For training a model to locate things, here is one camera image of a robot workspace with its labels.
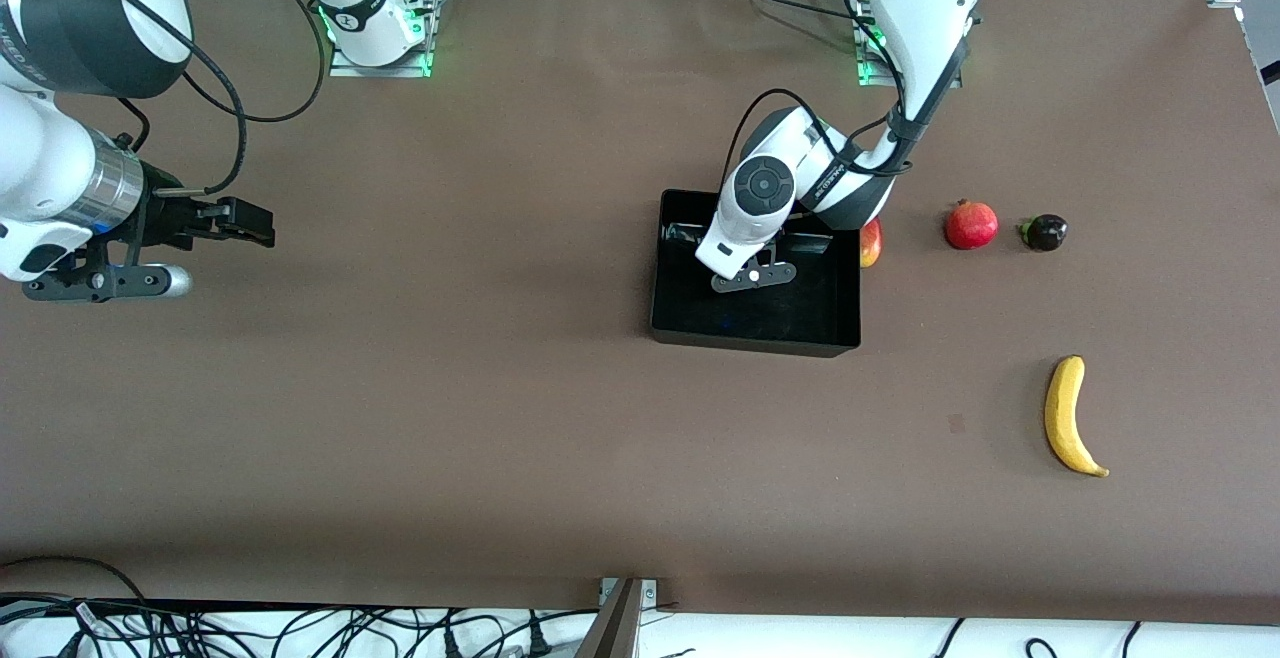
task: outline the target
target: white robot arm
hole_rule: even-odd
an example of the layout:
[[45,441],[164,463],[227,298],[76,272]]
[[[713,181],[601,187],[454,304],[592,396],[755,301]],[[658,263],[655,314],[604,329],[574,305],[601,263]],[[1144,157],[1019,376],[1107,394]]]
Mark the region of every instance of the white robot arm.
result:
[[[698,257],[733,279],[781,230],[800,202],[833,229],[858,229],[884,206],[897,172],[932,120],[968,52],[965,33],[978,0],[870,0],[884,47],[900,73],[900,101],[887,128],[863,151],[803,108],[786,108],[755,128],[742,161],[721,188]],[[836,152],[818,131],[826,131]]]
[[[356,64],[396,61],[422,40],[406,19],[411,0],[319,1]],[[191,38],[187,0],[141,3]],[[189,58],[124,0],[0,0],[0,275],[26,283],[28,297],[102,302],[187,291],[182,269],[110,265],[110,239],[136,250],[188,250],[195,238],[274,245],[269,211],[237,198],[195,201],[196,189],[174,196],[178,179],[52,102],[55,92],[150,99],[180,78]]]

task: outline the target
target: apple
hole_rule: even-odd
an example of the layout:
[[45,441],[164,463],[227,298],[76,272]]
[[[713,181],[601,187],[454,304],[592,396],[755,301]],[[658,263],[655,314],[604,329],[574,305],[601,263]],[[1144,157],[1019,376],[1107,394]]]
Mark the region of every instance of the apple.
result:
[[876,216],[858,232],[858,243],[861,248],[859,265],[869,269],[876,265],[881,248],[884,247],[881,239],[879,216]]
[[997,230],[1000,221],[988,204],[960,201],[951,215],[947,215],[947,243],[961,251],[982,248],[996,238]]

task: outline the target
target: black plastic bin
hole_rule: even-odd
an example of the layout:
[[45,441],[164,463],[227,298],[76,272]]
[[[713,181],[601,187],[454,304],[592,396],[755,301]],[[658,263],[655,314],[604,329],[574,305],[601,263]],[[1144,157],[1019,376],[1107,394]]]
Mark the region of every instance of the black plastic bin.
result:
[[735,293],[712,289],[694,256],[717,193],[667,189],[658,219],[649,325],[660,343],[831,358],[861,343],[858,230],[831,230],[809,216],[778,234],[778,261],[796,278]]

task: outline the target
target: yellow banana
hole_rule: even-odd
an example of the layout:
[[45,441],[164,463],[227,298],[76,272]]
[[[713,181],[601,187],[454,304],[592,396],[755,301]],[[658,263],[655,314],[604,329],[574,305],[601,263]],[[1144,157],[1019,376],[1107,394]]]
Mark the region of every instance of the yellow banana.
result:
[[1111,472],[1100,466],[1080,440],[1075,428],[1075,402],[1084,383],[1084,358],[1069,356],[1053,370],[1053,380],[1048,384],[1044,398],[1044,434],[1053,453],[1073,471],[1091,476],[1107,477]]

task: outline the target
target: silver metallic cylinder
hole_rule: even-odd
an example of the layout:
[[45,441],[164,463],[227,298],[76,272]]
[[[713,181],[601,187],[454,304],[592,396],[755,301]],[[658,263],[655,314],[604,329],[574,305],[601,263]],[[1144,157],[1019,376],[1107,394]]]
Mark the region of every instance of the silver metallic cylinder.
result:
[[142,198],[142,161],[116,147],[99,131],[88,129],[93,140],[93,175],[84,192],[59,213],[55,220],[69,221],[102,234],[120,225]]

